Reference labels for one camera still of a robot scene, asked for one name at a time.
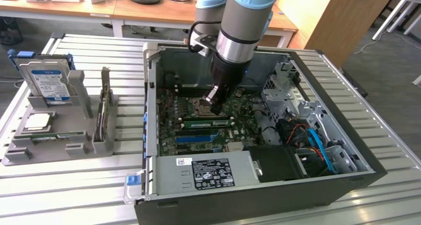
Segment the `wooden cabinet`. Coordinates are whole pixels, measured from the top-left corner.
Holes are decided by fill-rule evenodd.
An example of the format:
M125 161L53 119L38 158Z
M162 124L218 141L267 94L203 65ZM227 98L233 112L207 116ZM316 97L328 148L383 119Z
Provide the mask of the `wooden cabinet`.
M388 0L278 0L298 28L288 48L320 50L340 67Z

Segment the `power supply label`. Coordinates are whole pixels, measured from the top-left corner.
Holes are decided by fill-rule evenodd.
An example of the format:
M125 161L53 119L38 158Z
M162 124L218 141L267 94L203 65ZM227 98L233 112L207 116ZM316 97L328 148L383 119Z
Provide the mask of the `power supply label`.
M233 187L234 178L227 158L191 162L197 190Z
M67 100L70 95L61 82L61 71L30 71L41 95L50 101Z

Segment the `motherboard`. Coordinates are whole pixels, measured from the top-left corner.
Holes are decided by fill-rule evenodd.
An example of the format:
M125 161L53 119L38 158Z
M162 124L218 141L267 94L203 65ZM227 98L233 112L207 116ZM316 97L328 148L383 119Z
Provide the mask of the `motherboard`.
M218 115L201 98L202 91L161 89L158 104L159 156L243 150L259 140L251 110L254 93L241 88Z

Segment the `robotic arm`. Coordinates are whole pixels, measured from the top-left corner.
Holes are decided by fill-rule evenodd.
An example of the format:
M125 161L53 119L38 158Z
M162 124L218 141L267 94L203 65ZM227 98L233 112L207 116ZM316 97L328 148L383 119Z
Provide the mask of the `robotic arm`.
M271 18L275 0L198 0L189 50L211 56L214 79L205 101L219 114L242 81L257 43Z

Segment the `metal workbench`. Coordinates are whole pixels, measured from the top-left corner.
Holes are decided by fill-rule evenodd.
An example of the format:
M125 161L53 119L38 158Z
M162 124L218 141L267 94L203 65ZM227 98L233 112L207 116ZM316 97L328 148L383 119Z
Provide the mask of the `metal workbench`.
M73 54L75 69L85 71L89 94L99 90L102 66L110 68L110 85L119 96L114 155L9 167L0 164L1 225L137 223L122 191L125 175L141 168L145 41L82 35L47 41L43 53ZM323 56L304 50L298 54L388 173L326 207L226 224L419 224L419 160ZM303 89L312 98L308 87ZM27 93L22 84L0 120L0 158L27 106Z

